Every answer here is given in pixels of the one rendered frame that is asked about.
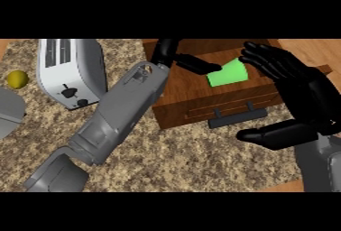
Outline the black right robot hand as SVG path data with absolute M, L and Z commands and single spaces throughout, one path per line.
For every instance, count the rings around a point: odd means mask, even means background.
M 341 93 L 322 71 L 283 49 L 243 43 L 239 61 L 273 80 L 292 119 L 237 132 L 237 139 L 279 150 L 341 132 Z

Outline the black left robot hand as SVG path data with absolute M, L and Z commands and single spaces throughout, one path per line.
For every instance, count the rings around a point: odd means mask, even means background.
M 156 47 L 150 59 L 153 64 L 162 64 L 170 68 L 171 64 L 175 63 L 178 67 L 199 75 L 209 74 L 223 69 L 218 64 L 208 63 L 193 55 L 177 53 L 178 43 L 180 39 L 159 39 L 156 41 Z

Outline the green cup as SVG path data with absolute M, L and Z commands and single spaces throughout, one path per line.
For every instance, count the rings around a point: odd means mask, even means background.
M 237 83 L 248 79 L 248 70 L 239 59 L 233 59 L 223 65 L 223 69 L 206 75 L 211 87 L 218 87 L 232 83 Z

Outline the brown wooden drawer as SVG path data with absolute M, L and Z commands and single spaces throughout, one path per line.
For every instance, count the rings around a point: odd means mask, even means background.
M 177 52 L 224 65 L 240 55 L 243 42 L 280 47 L 276 39 L 181 39 Z M 245 81 L 211 87 L 205 75 L 171 65 L 164 94 L 152 106 L 161 129 L 214 119 L 214 109 L 229 116 L 246 112 L 248 103 L 254 108 L 282 103 L 273 81 L 254 66 L 246 64 L 245 68 Z

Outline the white toaster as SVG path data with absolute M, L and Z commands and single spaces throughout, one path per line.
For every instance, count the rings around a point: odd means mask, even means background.
M 97 103 L 108 91 L 102 46 L 94 39 L 40 39 L 37 84 L 75 110 Z

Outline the yellow lemon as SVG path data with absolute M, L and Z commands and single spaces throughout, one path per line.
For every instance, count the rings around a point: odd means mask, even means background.
M 23 88 L 28 84 L 29 78 L 28 74 L 22 70 L 13 70 L 7 74 L 7 84 L 12 88 Z

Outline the grey rounded appliance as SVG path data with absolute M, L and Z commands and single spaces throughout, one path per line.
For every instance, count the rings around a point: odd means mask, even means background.
M 25 115 L 22 97 L 0 87 L 0 139 L 3 139 L 20 124 Z

